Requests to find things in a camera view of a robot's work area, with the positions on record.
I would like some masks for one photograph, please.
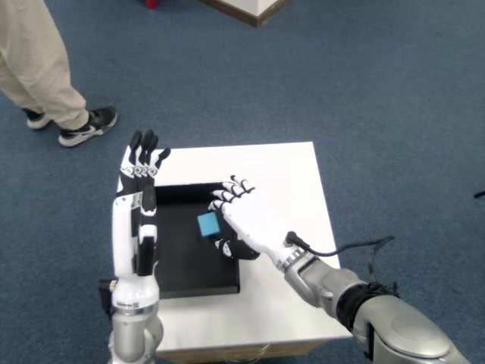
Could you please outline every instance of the black fingertip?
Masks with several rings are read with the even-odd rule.
[[[130,141],[131,150],[136,149],[141,139],[142,139],[142,133],[139,130],[136,130],[133,136],[131,137],[131,141]]]
[[[158,136],[154,135],[146,151],[148,153],[153,152],[157,148],[157,144],[158,144]]]
[[[152,142],[153,139],[153,130],[149,130],[146,132],[145,136],[143,137],[142,140],[142,150],[147,150],[149,147],[150,143]]]
[[[160,153],[160,156],[158,157],[158,159],[163,161],[164,159],[168,158],[170,153],[172,153],[172,149],[167,147],[167,148],[164,149],[164,151],[162,153]]]

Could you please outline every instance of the black sneaker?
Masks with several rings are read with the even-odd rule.
[[[117,112],[111,106],[89,112],[88,122],[76,130],[61,129],[59,143],[63,146],[76,146],[88,139],[103,135],[116,124]]]
[[[23,108],[23,112],[27,115],[27,126],[30,129],[34,130],[41,130],[47,126],[47,124],[51,121],[50,118],[47,118],[45,112],[42,114],[37,114],[36,112],[29,110],[28,108]]]

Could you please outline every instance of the blue cube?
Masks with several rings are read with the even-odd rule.
[[[197,217],[197,220],[199,221],[200,233],[203,237],[208,237],[209,235],[221,232],[217,217],[213,212],[200,215]]]

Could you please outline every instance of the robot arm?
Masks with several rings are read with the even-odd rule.
[[[155,176],[170,154],[155,151],[158,138],[136,131],[120,167],[113,203],[112,292],[113,332],[109,349],[113,364],[149,364],[163,336],[157,317],[159,288],[154,276],[156,226]]]
[[[431,320],[392,291],[367,284],[348,269],[332,268],[296,246],[299,238],[283,229],[247,180],[232,176],[224,188],[214,192],[209,209],[220,210],[253,250],[268,254],[305,302],[344,325],[367,358],[377,364],[469,362]]]

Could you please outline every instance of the white table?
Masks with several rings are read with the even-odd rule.
[[[335,250],[313,143],[174,149],[155,185],[247,178],[316,250]],[[338,268],[336,256],[325,262]],[[287,344],[349,337],[322,309],[309,306],[267,256],[240,262],[241,292],[160,300],[164,339],[158,355],[186,350]]]

